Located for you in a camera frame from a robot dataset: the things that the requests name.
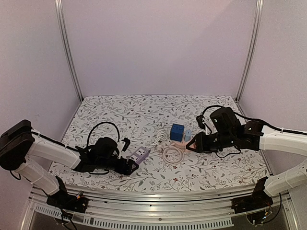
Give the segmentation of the left aluminium frame post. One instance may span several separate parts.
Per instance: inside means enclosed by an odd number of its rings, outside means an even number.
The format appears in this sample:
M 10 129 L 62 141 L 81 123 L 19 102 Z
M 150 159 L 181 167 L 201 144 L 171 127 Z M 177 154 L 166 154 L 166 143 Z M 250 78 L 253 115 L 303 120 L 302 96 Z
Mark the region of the left aluminium frame post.
M 55 0 L 54 3 L 55 3 L 55 10 L 56 10 L 57 20 L 58 20 L 58 25 L 59 25 L 59 32 L 60 32 L 60 36 L 61 36 L 61 40 L 63 44 L 63 49 L 64 49 L 69 73 L 71 76 L 71 80 L 72 80 L 77 98 L 79 102 L 82 102 L 84 100 L 84 97 L 82 94 L 81 86 L 78 80 L 75 64 L 73 61 L 73 56 L 72 56 L 71 47 L 69 43 L 69 37 L 68 37 L 67 28 L 65 24 L 63 4 L 61 0 Z

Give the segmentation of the aluminium front rail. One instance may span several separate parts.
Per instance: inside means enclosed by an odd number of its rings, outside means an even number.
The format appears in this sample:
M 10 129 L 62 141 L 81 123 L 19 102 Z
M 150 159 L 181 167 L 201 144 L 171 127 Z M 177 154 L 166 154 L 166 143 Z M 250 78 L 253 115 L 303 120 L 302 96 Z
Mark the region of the aluminium front rail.
M 253 186 L 192 192 L 141 193 L 67 187 L 70 194 L 84 192 L 84 213 L 71 212 L 66 228 L 102 230 L 304 230 L 293 197 L 284 192 L 273 198 L 264 224 L 253 225 L 248 217 L 259 210 L 235 213 L 232 200 L 250 195 Z

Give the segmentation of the purple power strip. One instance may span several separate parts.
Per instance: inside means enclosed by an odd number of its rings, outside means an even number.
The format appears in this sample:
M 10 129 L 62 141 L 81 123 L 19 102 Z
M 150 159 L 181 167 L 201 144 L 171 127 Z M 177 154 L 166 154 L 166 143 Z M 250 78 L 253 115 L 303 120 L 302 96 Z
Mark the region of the purple power strip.
M 139 147 L 127 158 L 133 160 L 138 165 L 140 165 L 149 156 L 149 153 L 150 153 L 149 149 L 144 147 Z

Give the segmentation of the aluminium frame post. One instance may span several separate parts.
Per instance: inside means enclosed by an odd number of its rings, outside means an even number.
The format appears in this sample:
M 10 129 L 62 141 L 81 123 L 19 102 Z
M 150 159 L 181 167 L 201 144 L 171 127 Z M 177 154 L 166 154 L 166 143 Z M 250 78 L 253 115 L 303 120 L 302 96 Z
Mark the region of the aluminium frame post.
M 57 20 L 58 20 L 58 25 L 59 25 L 59 32 L 60 32 L 60 36 L 61 36 L 61 40 L 63 44 L 63 49 L 64 49 L 69 73 L 71 76 L 71 80 L 72 80 L 77 98 L 79 102 L 82 102 L 84 100 L 84 97 L 82 94 L 81 86 L 78 80 L 75 64 L 73 61 L 73 56 L 72 56 L 71 47 L 69 43 L 69 37 L 68 37 L 67 28 L 65 24 L 63 4 L 61 0 L 55 0 L 54 3 L 55 3 L 55 10 L 56 10 Z
M 249 71 L 251 68 L 253 56 L 256 49 L 257 44 L 257 38 L 260 30 L 260 23 L 261 23 L 261 17 L 262 17 L 262 10 L 263 10 L 263 0 L 257 0 L 256 1 L 256 8 L 255 8 L 255 16 L 252 26 L 252 34 L 251 39 L 248 47 L 248 53 L 247 58 L 244 64 L 242 77 L 239 83 L 238 91 L 236 93 L 235 101 L 239 104 L 244 93 L 244 89 L 248 80 Z

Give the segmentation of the floral table cloth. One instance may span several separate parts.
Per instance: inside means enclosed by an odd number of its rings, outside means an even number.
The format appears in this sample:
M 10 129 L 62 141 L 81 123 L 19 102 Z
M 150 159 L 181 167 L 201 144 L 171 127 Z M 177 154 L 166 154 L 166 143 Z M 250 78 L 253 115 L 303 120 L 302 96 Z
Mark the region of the floral table cloth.
M 187 192 L 255 184 L 269 175 L 261 153 L 228 148 L 217 154 L 179 153 L 169 138 L 173 124 L 184 125 L 192 134 L 199 132 L 196 117 L 209 114 L 217 105 L 238 111 L 229 96 L 197 95 L 116 95 L 89 96 L 76 112 L 63 143 L 71 147 L 93 145 L 102 137 L 128 138 L 124 157 L 139 147 L 150 150 L 137 171 L 124 176 L 110 171 L 92 175 L 51 164 L 50 174 L 65 184 L 90 189 L 133 192 Z

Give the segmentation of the light blue plug adapter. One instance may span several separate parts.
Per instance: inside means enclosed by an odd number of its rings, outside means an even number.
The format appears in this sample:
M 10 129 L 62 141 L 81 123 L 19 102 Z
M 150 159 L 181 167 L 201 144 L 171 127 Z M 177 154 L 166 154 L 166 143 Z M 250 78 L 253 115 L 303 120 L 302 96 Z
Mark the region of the light blue plug adapter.
M 185 131 L 185 135 L 184 135 L 184 140 L 187 142 L 191 139 L 191 131 L 190 130 L 186 130 Z

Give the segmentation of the blue cube socket adapter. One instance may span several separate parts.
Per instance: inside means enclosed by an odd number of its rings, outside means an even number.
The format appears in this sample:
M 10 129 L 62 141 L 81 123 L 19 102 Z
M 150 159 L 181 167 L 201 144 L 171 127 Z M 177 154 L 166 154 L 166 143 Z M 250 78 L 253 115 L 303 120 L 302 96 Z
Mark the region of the blue cube socket adapter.
M 173 124 L 170 130 L 170 139 L 181 142 L 184 135 L 184 125 Z

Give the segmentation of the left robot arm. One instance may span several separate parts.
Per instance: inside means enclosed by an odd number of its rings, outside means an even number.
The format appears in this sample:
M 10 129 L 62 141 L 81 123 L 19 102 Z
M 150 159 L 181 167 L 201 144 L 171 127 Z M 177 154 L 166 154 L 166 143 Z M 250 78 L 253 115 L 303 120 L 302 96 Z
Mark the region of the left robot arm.
M 129 145 L 130 140 L 127 138 L 113 140 L 103 137 L 93 145 L 87 143 L 84 148 L 70 147 L 42 135 L 32 128 L 30 121 L 22 120 L 0 137 L 0 166 L 20 174 L 52 196 L 61 208 L 67 208 L 71 204 L 71 197 L 65 193 L 62 181 L 49 174 L 34 157 L 57 162 L 80 173 L 112 170 L 131 175 L 139 165 L 122 156 Z

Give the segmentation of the right aluminium frame post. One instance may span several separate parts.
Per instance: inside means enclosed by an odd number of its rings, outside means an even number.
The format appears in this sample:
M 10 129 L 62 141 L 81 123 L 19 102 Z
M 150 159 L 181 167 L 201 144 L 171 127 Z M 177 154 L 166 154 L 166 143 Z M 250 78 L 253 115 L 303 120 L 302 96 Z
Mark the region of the right aluminium frame post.
M 244 64 L 242 77 L 239 83 L 238 91 L 236 93 L 235 101 L 239 104 L 244 93 L 244 89 L 248 80 L 249 71 L 251 68 L 253 56 L 256 49 L 257 44 L 257 38 L 260 30 L 260 23 L 261 23 L 261 17 L 262 17 L 262 10 L 263 10 L 263 0 L 257 0 L 256 1 L 256 8 L 255 8 L 255 16 L 252 26 L 252 34 L 251 39 L 248 47 L 248 53 L 247 58 Z

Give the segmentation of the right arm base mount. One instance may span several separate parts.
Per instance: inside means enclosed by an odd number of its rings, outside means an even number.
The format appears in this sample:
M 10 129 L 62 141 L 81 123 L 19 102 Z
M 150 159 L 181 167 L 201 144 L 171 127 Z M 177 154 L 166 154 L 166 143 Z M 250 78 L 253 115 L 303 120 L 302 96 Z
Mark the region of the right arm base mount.
M 232 199 L 231 208 L 236 214 L 268 207 L 273 204 L 272 197 L 264 192 L 264 184 L 267 179 L 267 176 L 259 179 L 251 195 Z

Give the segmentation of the pink round power strip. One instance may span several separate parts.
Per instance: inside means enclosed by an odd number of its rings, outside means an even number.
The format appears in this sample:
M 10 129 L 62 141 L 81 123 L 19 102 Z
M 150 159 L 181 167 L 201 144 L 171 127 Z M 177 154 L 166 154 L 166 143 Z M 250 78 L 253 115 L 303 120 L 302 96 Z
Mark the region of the pink round power strip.
M 171 141 L 171 146 L 174 146 L 180 150 L 182 150 L 183 152 L 191 152 L 191 150 L 188 150 L 186 148 L 186 145 L 187 145 L 187 142 L 185 142 L 184 140 L 181 141 L 181 142 L 178 142 L 178 141 Z

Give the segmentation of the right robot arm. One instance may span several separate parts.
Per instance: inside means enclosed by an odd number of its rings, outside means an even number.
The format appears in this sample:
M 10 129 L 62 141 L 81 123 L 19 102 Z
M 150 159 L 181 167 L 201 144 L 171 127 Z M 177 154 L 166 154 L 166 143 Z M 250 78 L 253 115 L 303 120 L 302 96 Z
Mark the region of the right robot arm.
M 200 132 L 186 144 L 186 149 L 196 153 L 218 153 L 225 148 L 241 150 L 274 150 L 301 156 L 307 155 L 307 134 L 303 131 L 275 127 L 261 119 L 248 118 L 241 124 L 230 107 L 216 106 L 210 118 L 217 130 L 215 133 Z M 275 176 L 260 179 L 254 194 L 248 199 L 252 209 L 263 205 L 267 196 L 275 196 L 290 188 L 296 188 L 307 182 L 307 162 Z

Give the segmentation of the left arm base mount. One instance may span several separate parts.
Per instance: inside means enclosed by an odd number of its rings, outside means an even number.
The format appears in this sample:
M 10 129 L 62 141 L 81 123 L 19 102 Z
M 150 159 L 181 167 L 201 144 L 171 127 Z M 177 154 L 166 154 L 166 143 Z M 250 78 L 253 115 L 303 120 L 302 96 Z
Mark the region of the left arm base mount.
M 59 191 L 47 196 L 47 204 L 59 209 L 85 213 L 89 199 L 83 196 L 82 191 L 77 195 L 68 194 L 64 182 L 58 176 L 56 179 L 59 183 Z

